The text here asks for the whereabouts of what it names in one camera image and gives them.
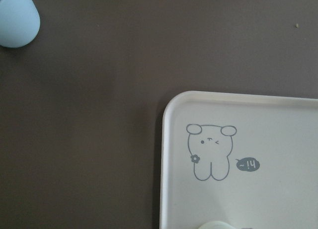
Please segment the cream white cup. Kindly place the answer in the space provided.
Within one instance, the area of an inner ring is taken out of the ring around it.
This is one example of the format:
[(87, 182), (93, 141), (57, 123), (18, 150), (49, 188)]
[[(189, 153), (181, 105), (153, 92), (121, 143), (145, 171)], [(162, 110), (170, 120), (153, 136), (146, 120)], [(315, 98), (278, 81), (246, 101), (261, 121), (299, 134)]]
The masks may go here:
[(235, 229), (235, 227), (223, 221), (210, 221), (204, 223), (198, 229)]

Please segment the light blue cup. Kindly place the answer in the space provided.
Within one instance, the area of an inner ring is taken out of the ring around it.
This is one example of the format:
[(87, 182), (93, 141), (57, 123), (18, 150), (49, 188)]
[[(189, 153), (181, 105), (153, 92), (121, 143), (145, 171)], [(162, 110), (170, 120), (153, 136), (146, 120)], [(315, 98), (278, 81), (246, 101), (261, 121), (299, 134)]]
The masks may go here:
[(33, 0), (0, 0), (0, 45), (19, 48), (29, 44), (40, 29)]

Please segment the cream rabbit tray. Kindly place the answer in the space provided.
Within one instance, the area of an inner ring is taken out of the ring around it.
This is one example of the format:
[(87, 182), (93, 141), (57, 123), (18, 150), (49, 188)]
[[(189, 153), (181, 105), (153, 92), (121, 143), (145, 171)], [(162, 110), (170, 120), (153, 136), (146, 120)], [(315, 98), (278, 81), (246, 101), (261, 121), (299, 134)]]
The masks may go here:
[(316, 99), (187, 91), (162, 119), (162, 229), (315, 229)]

